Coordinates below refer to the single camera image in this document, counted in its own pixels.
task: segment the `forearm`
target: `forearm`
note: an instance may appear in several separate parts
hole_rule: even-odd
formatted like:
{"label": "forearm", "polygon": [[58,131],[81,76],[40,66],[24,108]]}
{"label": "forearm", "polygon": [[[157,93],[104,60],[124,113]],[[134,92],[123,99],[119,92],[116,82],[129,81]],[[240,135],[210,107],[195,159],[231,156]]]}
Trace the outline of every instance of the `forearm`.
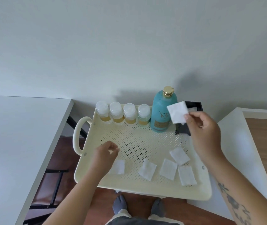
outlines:
{"label": "forearm", "polygon": [[100,180],[100,175],[89,170],[49,216],[44,225],[83,225]]}
{"label": "forearm", "polygon": [[237,224],[267,224],[267,199],[225,157],[206,165]]}

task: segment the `white bottle cap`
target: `white bottle cap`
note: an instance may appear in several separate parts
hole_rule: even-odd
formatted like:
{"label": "white bottle cap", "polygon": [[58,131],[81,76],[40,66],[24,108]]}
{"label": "white bottle cap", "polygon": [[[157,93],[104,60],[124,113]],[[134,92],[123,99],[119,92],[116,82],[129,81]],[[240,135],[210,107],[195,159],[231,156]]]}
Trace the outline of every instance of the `white bottle cap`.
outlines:
{"label": "white bottle cap", "polygon": [[109,112],[109,106],[104,101],[99,101],[96,103],[96,110],[98,114],[105,115]]}
{"label": "white bottle cap", "polygon": [[141,118],[146,118],[150,115],[150,107],[147,104],[142,104],[139,106],[138,112]]}
{"label": "white bottle cap", "polygon": [[123,107],[125,117],[133,117],[136,115],[136,107],[132,103],[127,103]]}
{"label": "white bottle cap", "polygon": [[111,111],[112,115],[120,115],[122,113],[122,107],[119,102],[113,102],[111,105],[109,105],[109,109]]}

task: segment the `hand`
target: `hand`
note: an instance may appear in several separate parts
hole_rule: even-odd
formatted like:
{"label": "hand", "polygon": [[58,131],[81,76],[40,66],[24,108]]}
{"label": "hand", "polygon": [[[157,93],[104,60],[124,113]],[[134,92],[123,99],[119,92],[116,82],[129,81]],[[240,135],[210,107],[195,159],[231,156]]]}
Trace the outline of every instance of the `hand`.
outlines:
{"label": "hand", "polygon": [[95,148],[90,170],[92,172],[96,172],[100,178],[103,178],[112,168],[112,165],[118,156],[119,150],[118,146],[111,141],[107,141]]}
{"label": "hand", "polygon": [[218,124],[205,112],[185,115],[194,149],[206,165],[216,159],[225,159],[221,151],[221,133]]}

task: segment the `gold bottle cap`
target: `gold bottle cap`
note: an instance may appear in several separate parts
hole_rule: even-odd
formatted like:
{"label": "gold bottle cap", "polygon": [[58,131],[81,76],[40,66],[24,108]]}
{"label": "gold bottle cap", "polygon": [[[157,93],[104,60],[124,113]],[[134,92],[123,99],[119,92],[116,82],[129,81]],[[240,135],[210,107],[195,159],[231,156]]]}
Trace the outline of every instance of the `gold bottle cap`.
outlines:
{"label": "gold bottle cap", "polygon": [[163,90],[164,96],[170,97],[173,94],[173,92],[174,92],[174,88],[173,87],[171,87],[171,86],[164,87],[164,90]]}

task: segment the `leg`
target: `leg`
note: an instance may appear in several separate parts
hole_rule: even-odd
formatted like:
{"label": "leg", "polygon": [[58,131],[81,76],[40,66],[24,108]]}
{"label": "leg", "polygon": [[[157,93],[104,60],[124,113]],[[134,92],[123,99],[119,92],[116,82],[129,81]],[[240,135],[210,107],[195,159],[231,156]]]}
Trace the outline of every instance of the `leg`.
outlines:
{"label": "leg", "polygon": [[129,214],[127,211],[127,204],[126,204],[126,201],[123,195],[119,195],[116,198],[113,204],[113,210],[114,210],[115,215],[106,224],[108,224],[110,221],[120,216],[126,216],[126,217],[131,218],[131,214]]}
{"label": "leg", "polygon": [[151,215],[148,217],[149,220],[163,221],[167,223],[177,223],[179,225],[184,225],[182,222],[169,219],[165,217],[165,207],[161,199],[156,199],[151,208]]}

